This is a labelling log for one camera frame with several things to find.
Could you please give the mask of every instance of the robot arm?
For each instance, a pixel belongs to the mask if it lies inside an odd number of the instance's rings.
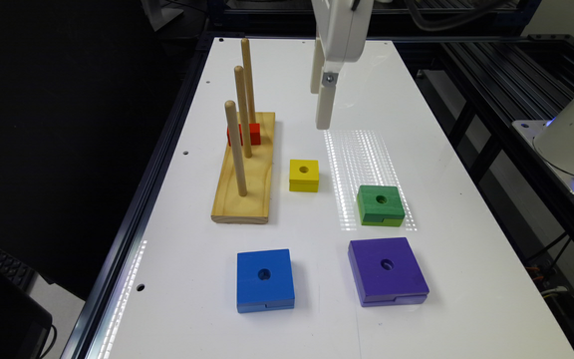
[[[338,75],[346,62],[360,59],[374,0],[312,0],[318,34],[311,93],[318,94],[316,128],[328,130]]]

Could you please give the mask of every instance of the green block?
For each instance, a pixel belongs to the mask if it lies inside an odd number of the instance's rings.
[[[405,219],[400,193],[392,185],[361,185],[358,210],[363,225],[400,226]]]
[[[385,219],[381,222],[368,222],[362,221],[362,225],[378,225],[378,226],[401,226],[404,219]]]

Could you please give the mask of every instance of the blue block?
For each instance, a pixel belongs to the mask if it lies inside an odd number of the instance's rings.
[[[289,249],[238,253],[236,308],[239,313],[293,309],[294,300]]]

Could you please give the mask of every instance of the yellow block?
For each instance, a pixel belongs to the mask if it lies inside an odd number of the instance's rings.
[[[318,161],[289,161],[289,190],[317,192],[319,183]]]
[[[225,143],[225,157],[218,179],[211,219],[216,223],[264,224],[269,219],[271,163],[274,156],[275,113],[256,113],[261,144],[252,148],[252,157],[243,157],[247,195],[238,195],[231,147]]]

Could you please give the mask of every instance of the black device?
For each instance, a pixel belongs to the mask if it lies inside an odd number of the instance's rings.
[[[0,273],[26,293],[32,278],[35,276],[35,271],[31,267],[1,249]]]
[[[0,359],[39,358],[52,316],[0,273]]]

